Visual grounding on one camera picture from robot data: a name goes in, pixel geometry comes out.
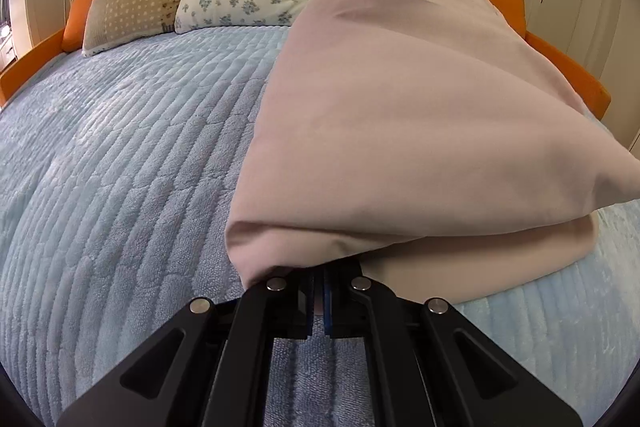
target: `pink blanket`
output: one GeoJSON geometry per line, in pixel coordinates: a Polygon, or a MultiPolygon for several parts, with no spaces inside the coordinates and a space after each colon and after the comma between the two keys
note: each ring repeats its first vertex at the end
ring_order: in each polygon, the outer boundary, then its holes
{"type": "Polygon", "coordinates": [[[262,99],[229,258],[247,287],[384,249],[365,272],[415,300],[550,273],[593,248],[594,210],[640,197],[640,162],[583,107],[488,0],[311,0],[262,99]]]}

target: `triangular cutout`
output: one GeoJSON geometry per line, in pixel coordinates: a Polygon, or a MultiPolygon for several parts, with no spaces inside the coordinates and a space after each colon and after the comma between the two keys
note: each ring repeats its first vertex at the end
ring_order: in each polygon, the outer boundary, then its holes
{"type": "Polygon", "coordinates": [[[456,331],[454,339],[482,399],[492,399],[516,386],[518,382],[507,368],[465,331],[456,331]]]}
{"type": "Polygon", "coordinates": [[[158,397],[184,333],[172,330],[120,377],[123,387],[151,400],[158,397]]]}

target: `orange side rail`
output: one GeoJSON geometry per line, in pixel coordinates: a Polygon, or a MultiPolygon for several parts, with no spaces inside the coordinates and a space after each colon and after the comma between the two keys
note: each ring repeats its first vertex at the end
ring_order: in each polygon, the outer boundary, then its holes
{"type": "Polygon", "coordinates": [[[609,103],[611,103],[611,95],[609,91],[599,83],[591,73],[585,70],[580,64],[570,57],[567,57],[562,51],[553,47],[540,37],[533,33],[527,32],[525,36],[527,44],[535,49],[538,53],[545,55],[551,63],[564,74],[569,84],[575,89],[589,110],[598,119],[602,120],[609,103]]]}
{"type": "Polygon", "coordinates": [[[0,107],[4,107],[20,86],[41,67],[56,55],[63,53],[62,35],[64,33],[64,29],[54,33],[0,74],[0,107]]]}

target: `metal screw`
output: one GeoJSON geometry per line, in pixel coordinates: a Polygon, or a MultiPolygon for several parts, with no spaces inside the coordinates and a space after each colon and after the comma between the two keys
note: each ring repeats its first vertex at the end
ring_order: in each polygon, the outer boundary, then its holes
{"type": "Polygon", "coordinates": [[[354,277],[351,281],[351,287],[354,290],[366,292],[369,288],[371,288],[371,280],[367,279],[366,277],[354,277]]]}
{"type": "Polygon", "coordinates": [[[436,297],[427,302],[427,308],[431,313],[442,315],[449,310],[449,304],[447,304],[446,300],[436,297]]]}
{"type": "Polygon", "coordinates": [[[189,304],[189,309],[191,313],[206,313],[211,308],[211,303],[207,301],[207,299],[193,299],[191,304],[189,304]]]}
{"type": "Polygon", "coordinates": [[[273,279],[269,279],[267,281],[267,289],[272,292],[281,292],[284,288],[287,287],[287,281],[282,277],[274,277],[273,279]]]}

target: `light blue bedspread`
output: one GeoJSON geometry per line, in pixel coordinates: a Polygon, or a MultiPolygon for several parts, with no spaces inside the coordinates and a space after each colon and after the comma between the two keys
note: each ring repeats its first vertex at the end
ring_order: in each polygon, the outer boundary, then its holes
{"type": "MultiPolygon", "coordinates": [[[[0,113],[0,362],[47,426],[191,297],[241,294],[223,231],[286,35],[61,56],[0,113]]],[[[579,263],[459,307],[587,426],[640,355],[640,205],[600,225],[579,263]]],[[[372,425],[362,343],[279,341],[265,425],[372,425]]]]}

